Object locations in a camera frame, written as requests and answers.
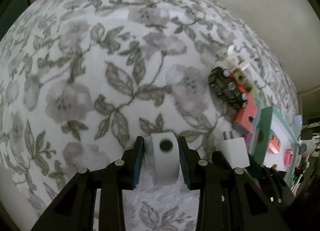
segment white cylindrical object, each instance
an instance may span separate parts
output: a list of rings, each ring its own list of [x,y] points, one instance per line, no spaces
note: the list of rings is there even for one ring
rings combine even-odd
[[[179,177],[179,147],[173,133],[151,134],[144,139],[146,167],[151,170],[153,185],[174,184]]]

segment floral bedspread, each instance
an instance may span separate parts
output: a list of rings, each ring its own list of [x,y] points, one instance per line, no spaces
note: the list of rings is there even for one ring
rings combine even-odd
[[[210,159],[235,115],[207,76],[229,45],[263,103],[291,124],[296,89],[268,46],[212,0],[37,0],[0,42],[0,160],[42,213],[81,167],[104,168],[137,135],[172,131]],[[194,230],[199,192],[124,192],[127,230]],[[97,225],[98,205],[95,213]]]

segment orange toy piece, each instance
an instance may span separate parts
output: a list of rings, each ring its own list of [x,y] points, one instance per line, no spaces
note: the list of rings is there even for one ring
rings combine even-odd
[[[257,116],[258,106],[254,102],[254,96],[251,92],[248,93],[248,104],[240,108],[235,120],[233,121],[234,128],[241,134],[250,134],[253,132],[252,121]]]
[[[280,152],[281,142],[276,136],[272,136],[268,143],[268,152],[272,154],[277,154]]]

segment white power adapter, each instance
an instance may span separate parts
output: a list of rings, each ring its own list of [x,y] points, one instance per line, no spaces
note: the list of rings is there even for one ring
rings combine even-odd
[[[230,131],[230,139],[226,132],[223,132],[224,140],[216,145],[216,150],[220,151],[226,158],[231,168],[245,168],[250,165],[247,146],[243,137],[233,138]]]

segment pink toy block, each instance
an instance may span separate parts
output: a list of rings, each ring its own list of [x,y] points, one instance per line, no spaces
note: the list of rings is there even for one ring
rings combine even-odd
[[[292,150],[288,149],[284,154],[284,165],[286,167],[290,166],[293,159],[293,152]]]
[[[258,106],[254,102],[254,96],[251,92],[248,93],[248,104],[244,108],[240,108],[235,120],[233,121],[234,128],[241,134],[250,134],[253,132],[253,119],[258,112]]]
[[[278,140],[276,136],[272,136],[272,138],[269,140],[268,144],[268,152],[272,154],[277,154],[280,152],[281,142]]]

